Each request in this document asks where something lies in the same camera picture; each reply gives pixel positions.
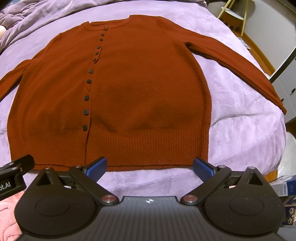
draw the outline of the lavender fleece blanket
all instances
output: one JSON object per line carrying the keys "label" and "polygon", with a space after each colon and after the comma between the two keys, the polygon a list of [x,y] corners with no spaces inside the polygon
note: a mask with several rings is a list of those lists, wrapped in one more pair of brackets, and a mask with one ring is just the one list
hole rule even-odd
{"label": "lavender fleece blanket", "polygon": [[[60,32],[86,21],[124,19],[132,14],[162,16],[184,28],[213,37],[261,70],[230,29],[200,4],[138,0],[106,5],[107,2],[24,0],[19,6],[27,3],[29,7],[26,5],[19,12],[0,15],[0,24],[8,28],[0,43],[0,50],[3,50],[0,55],[0,79],[21,61],[31,59]],[[255,166],[264,175],[275,170],[286,145],[281,110],[217,62],[194,56],[201,65],[212,96],[209,162],[224,164],[238,171]],[[0,102],[0,166],[11,161],[7,119],[17,88]],[[28,185],[36,173],[31,171],[24,176]],[[179,199],[200,185],[201,180],[190,168],[175,168],[108,172],[98,183],[119,198],[123,195],[172,195]]]}

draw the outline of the triangular cutout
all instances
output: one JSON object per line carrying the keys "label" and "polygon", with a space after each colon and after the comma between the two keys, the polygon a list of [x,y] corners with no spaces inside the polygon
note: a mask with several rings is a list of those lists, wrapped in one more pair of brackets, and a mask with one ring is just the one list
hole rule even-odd
{"label": "triangular cutout", "polygon": [[45,172],[40,178],[40,180],[38,181],[37,186],[50,185],[50,184],[51,184],[51,181],[49,179],[49,176]]}
{"label": "triangular cutout", "polygon": [[249,184],[252,184],[252,185],[260,185],[262,186],[263,183],[260,181],[259,177],[257,176],[256,173],[251,173],[250,174],[250,178],[249,178]]}

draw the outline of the neckline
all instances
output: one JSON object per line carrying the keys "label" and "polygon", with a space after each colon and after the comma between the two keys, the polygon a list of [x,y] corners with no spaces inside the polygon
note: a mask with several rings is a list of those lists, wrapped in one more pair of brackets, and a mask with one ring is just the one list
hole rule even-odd
{"label": "neckline", "polygon": [[88,30],[102,30],[104,27],[116,28],[122,26],[134,19],[135,15],[130,15],[125,19],[110,20],[110,21],[99,21],[99,22],[85,22],[83,26]]}

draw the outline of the blue gripper pad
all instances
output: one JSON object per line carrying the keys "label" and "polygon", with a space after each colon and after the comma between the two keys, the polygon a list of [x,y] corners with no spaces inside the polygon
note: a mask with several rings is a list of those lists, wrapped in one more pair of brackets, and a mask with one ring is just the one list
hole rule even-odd
{"label": "blue gripper pad", "polygon": [[193,171],[203,182],[216,174],[217,171],[215,168],[216,167],[209,164],[208,162],[205,162],[204,160],[197,158],[193,160]]}
{"label": "blue gripper pad", "polygon": [[82,172],[97,182],[107,171],[107,159],[100,157],[82,169]]}

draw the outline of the white drawer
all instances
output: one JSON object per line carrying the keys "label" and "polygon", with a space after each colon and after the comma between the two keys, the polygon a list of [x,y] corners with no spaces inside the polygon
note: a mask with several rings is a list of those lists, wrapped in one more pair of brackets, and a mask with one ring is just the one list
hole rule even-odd
{"label": "white drawer", "polygon": [[286,93],[288,94],[292,105],[294,108],[296,108],[296,61],[293,60],[290,65],[284,70],[284,72],[281,73],[279,76],[279,79],[284,86],[284,89],[286,90]]}
{"label": "white drawer", "polygon": [[288,121],[290,121],[291,119],[293,119],[296,116],[296,112],[293,108],[292,102],[290,101],[287,92],[285,91],[281,81],[279,79],[276,79],[273,83],[272,83],[274,89],[276,90],[276,93],[278,94],[279,98],[282,100],[284,99],[283,105],[287,110],[287,114],[284,115],[284,120],[285,123],[287,123]]}

